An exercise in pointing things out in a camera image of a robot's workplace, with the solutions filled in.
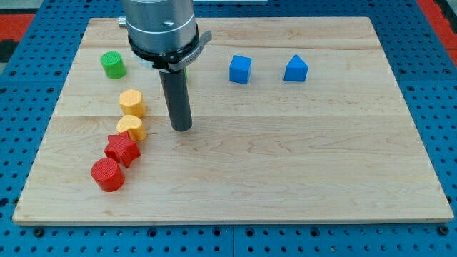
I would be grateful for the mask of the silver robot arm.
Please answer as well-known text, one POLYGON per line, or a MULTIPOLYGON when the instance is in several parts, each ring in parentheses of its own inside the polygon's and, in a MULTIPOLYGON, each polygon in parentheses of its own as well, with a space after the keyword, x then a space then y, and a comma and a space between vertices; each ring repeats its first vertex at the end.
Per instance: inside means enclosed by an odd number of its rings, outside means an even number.
POLYGON ((152 69, 177 72, 212 40, 199 32, 192 0, 122 0, 132 52, 152 69))

